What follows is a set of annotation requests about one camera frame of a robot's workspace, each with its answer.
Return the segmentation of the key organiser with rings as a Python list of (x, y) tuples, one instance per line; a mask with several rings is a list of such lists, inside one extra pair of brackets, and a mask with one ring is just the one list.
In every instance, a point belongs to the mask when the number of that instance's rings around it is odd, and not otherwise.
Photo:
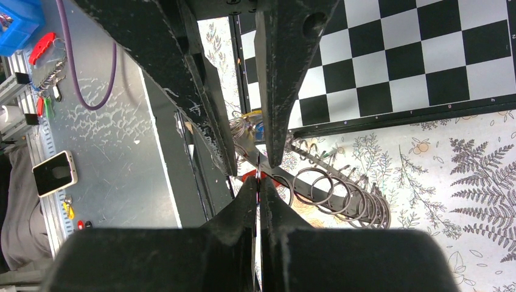
[(388, 200), (365, 174), (351, 165), (335, 168), (336, 153), (320, 152), (314, 143), (287, 134), (284, 156), (297, 157), (305, 164), (289, 172), (271, 167), (265, 153), (258, 149), (264, 142), (263, 116), (260, 110), (242, 114), (232, 112), (229, 126), (237, 161), (251, 164), (257, 174), (264, 172), (275, 186), (286, 190), (289, 206), (301, 203), (331, 215), (355, 229), (388, 229), (391, 207)]

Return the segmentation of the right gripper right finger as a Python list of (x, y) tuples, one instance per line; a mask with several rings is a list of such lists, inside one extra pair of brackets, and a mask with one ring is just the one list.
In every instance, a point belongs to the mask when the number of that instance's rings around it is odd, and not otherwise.
[(416, 230), (314, 228), (260, 181), (265, 291), (457, 291), (437, 243)]

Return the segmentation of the blue plastic storage bin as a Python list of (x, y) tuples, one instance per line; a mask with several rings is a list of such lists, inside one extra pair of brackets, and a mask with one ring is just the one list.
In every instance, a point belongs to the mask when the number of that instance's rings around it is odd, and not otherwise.
[(1, 56), (6, 57), (24, 49), (46, 23), (41, 1), (1, 1), (1, 19), (3, 15), (12, 19), (5, 30), (2, 23), (8, 21), (1, 21)]

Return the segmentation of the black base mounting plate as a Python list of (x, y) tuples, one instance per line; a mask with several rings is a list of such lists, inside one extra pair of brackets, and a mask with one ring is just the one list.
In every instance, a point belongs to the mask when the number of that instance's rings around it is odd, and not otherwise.
[(199, 227), (232, 201), (233, 191), (200, 135), (157, 84), (142, 76), (181, 226)]

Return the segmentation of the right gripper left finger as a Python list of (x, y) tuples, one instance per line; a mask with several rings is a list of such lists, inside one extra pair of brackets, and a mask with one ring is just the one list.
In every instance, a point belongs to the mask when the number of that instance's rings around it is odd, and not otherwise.
[(256, 291), (257, 180), (198, 228), (86, 228), (70, 236), (41, 291)]

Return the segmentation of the smartphone with beige case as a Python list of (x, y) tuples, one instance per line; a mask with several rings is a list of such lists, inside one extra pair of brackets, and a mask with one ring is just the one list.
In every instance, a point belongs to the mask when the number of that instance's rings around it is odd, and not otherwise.
[(72, 153), (64, 150), (32, 168), (37, 195), (44, 198), (78, 182)]

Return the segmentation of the key with red tag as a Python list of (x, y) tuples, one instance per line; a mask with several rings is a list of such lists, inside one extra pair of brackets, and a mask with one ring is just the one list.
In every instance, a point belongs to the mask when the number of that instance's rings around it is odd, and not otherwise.
[(237, 179), (244, 183), (249, 177), (256, 177), (258, 178), (258, 180), (261, 180), (266, 178), (267, 174), (264, 172), (260, 172), (259, 174), (257, 174), (257, 170), (251, 170), (243, 175), (238, 176)]

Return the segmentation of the spare keys with coloured tags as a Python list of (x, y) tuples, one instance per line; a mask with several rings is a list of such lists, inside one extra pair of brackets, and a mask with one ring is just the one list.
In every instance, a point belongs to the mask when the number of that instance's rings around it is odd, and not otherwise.
[(73, 209), (72, 203), (73, 203), (72, 197), (65, 196), (65, 198), (63, 200), (63, 207), (65, 209), (67, 218), (70, 219), (71, 221), (75, 220), (76, 227), (79, 231), (88, 229), (88, 228), (93, 228), (93, 224), (91, 221), (88, 221), (88, 220), (83, 221), (83, 220), (75, 219), (75, 211)]

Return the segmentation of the black white chessboard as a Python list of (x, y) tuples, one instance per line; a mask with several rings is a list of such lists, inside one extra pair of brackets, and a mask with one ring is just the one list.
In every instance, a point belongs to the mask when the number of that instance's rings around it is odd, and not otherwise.
[(515, 117), (514, 1), (338, 1), (288, 128), (492, 110)]

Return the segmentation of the floral patterned table mat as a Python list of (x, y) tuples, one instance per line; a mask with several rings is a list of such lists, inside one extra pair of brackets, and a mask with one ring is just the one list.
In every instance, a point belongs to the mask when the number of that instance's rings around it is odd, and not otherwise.
[(443, 248), (461, 291), (515, 290), (515, 179), (460, 184), (455, 145), (515, 170), (515, 111), (308, 139), (315, 154), (353, 179), (369, 178), (391, 208), (394, 229), (419, 229)]

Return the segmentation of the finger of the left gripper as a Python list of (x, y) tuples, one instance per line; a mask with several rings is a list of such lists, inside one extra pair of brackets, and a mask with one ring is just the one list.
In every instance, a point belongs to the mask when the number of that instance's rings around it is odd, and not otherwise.
[(338, 3), (258, 1), (254, 39), (268, 163), (282, 163), (291, 111)]
[(226, 1), (77, 1), (186, 116), (225, 175), (237, 173), (217, 68), (198, 28), (229, 14)]

